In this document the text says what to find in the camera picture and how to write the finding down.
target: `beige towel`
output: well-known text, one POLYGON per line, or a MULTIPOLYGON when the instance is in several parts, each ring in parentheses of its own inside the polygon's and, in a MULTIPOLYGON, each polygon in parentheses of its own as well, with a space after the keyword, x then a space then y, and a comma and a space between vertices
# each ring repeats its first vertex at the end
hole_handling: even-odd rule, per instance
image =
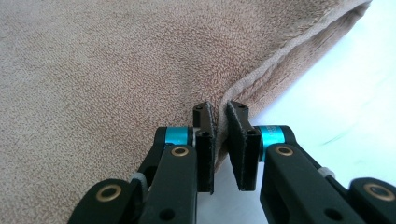
MULTIPOLYGON (((158 126, 210 101, 251 115, 358 20, 368 0, 0 3, 0 222, 63 223, 127 179, 158 126)), ((225 155, 220 151, 218 164, 225 155)))

